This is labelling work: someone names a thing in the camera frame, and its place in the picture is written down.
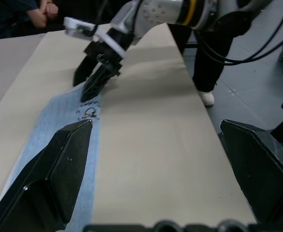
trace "blue cloth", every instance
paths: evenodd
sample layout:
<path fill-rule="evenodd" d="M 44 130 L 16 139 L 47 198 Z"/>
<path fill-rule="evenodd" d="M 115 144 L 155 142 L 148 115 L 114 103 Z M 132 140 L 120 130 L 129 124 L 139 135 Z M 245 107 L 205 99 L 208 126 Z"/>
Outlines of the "blue cloth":
<path fill-rule="evenodd" d="M 0 0 L 0 39 L 11 37 L 13 24 L 29 21 L 26 11 L 35 9 L 35 0 Z"/>
<path fill-rule="evenodd" d="M 93 129 L 89 142 L 86 169 L 73 217 L 65 230 L 66 232 L 83 231 L 84 226 L 90 223 L 93 208 L 95 168 L 99 153 L 100 96 L 88 102 L 80 103 L 81 92 L 82 88 L 79 88 L 51 100 L 39 116 L 13 170 L 12 178 L 10 178 L 11 185 L 24 166 L 50 142 L 56 131 L 68 124 L 84 119 L 92 119 Z"/>

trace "hand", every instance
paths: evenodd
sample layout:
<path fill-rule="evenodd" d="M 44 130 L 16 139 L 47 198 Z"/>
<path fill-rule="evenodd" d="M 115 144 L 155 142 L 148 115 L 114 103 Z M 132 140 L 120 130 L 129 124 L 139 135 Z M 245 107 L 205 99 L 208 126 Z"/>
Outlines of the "hand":
<path fill-rule="evenodd" d="M 45 12 L 48 19 L 54 20 L 58 16 L 59 8 L 54 3 L 48 3 Z"/>

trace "grey floor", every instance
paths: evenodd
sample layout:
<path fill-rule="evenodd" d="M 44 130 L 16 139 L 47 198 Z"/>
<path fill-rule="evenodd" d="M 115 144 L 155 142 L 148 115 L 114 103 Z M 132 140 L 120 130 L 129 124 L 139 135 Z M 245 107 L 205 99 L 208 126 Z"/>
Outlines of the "grey floor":
<path fill-rule="evenodd" d="M 269 38 L 283 16 L 283 0 L 274 2 L 253 22 L 250 31 L 237 37 L 229 57 L 244 59 L 257 51 Z M 270 47 L 283 39 L 283 28 Z M 215 130 L 220 133 L 224 119 L 272 129 L 283 121 L 283 63 L 281 50 L 249 64 L 225 67 L 213 91 L 215 105 L 207 109 Z M 194 72 L 196 49 L 184 53 L 187 68 Z"/>

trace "yellow ring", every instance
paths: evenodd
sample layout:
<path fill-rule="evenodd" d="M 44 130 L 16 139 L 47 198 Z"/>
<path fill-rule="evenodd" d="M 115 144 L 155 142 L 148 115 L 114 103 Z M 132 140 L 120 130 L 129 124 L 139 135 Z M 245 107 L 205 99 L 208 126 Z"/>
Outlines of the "yellow ring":
<path fill-rule="evenodd" d="M 197 0 L 191 0 L 191 5 L 190 5 L 188 15 L 186 16 L 186 19 L 183 23 L 186 26 L 190 23 L 190 20 L 192 19 L 193 15 L 194 15 L 194 11 L 195 11 L 195 8 L 196 8 L 196 2 L 197 2 Z"/>

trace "black pants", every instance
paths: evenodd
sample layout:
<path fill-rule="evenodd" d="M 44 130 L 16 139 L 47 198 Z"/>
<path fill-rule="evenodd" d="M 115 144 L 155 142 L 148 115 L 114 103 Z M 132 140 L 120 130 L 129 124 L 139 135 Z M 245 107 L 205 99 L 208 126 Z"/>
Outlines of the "black pants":
<path fill-rule="evenodd" d="M 179 51 L 183 54 L 185 45 L 192 30 L 181 25 L 169 25 L 170 31 L 177 43 Z M 203 38 L 217 53 L 226 57 L 232 45 L 233 38 L 223 33 L 203 33 Z M 224 69 L 224 65 L 209 58 L 202 49 L 197 49 L 193 81 L 199 91 L 211 92 Z"/>

